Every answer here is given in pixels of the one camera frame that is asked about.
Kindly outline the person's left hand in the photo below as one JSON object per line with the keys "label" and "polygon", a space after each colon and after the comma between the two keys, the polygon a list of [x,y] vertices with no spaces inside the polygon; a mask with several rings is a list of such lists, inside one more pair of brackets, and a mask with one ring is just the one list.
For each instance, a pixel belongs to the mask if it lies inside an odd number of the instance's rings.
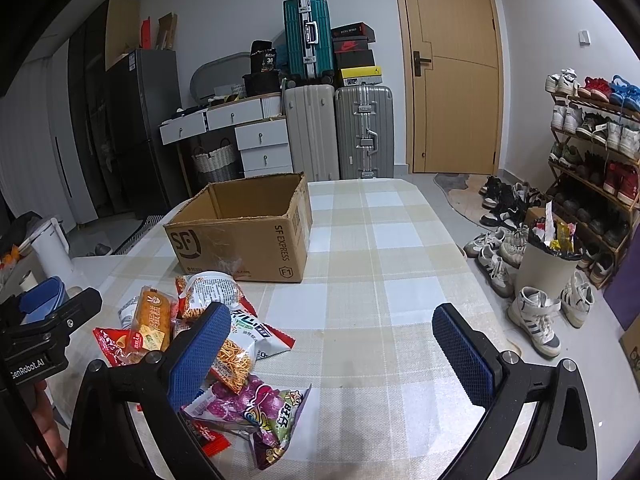
{"label": "person's left hand", "polygon": [[67,448],[61,438],[60,430],[53,416],[53,408],[46,393],[47,383],[42,380],[34,385],[36,406],[32,410],[32,418],[37,424],[40,434],[55,458],[60,469],[67,468]]}

